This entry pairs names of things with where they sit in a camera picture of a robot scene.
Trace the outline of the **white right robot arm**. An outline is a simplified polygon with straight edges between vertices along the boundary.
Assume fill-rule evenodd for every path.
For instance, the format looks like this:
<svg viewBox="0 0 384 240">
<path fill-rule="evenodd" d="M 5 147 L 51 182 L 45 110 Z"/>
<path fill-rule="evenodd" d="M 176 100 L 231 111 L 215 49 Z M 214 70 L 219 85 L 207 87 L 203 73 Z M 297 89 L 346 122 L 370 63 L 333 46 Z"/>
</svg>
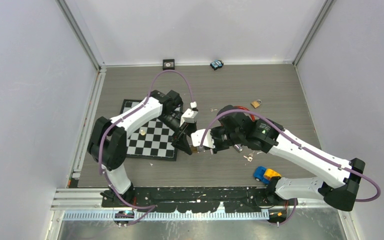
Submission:
<svg viewBox="0 0 384 240">
<path fill-rule="evenodd" d="M 310 178 L 287 178 L 269 173 L 265 198 L 271 205 L 297 198 L 323 200 L 341 211 L 350 212 L 366 163 L 359 159 L 342 159 L 318 149 L 293 135 L 270 119 L 252 120 L 244 110 L 228 105 L 217 114 L 220 126 L 200 129 L 191 134 L 194 147 L 214 153 L 234 145 L 261 151 L 285 160 L 314 174 Z"/>
</svg>

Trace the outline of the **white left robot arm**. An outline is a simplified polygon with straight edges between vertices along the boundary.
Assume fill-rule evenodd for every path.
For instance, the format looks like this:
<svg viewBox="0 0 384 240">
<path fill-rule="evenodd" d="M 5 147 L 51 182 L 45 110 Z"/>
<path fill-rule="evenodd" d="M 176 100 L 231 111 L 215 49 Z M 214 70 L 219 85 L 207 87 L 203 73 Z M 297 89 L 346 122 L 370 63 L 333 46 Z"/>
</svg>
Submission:
<svg viewBox="0 0 384 240">
<path fill-rule="evenodd" d="M 191 155 L 192 150 L 187 138 L 197 130 L 194 119 L 188 119 L 198 112 L 192 108 L 184 112 L 176 109 L 183 104 L 180 94 L 174 90 L 162 93 L 153 90 L 141 102 L 124 113 L 112 118 L 99 117 L 93 126 L 87 152 L 99 164 L 99 172 L 105 175 L 114 194 L 114 200 L 121 207 L 133 202 L 133 183 L 125 169 L 125 159 L 133 133 L 151 120 L 158 119 L 173 131 L 172 146 Z"/>
</svg>

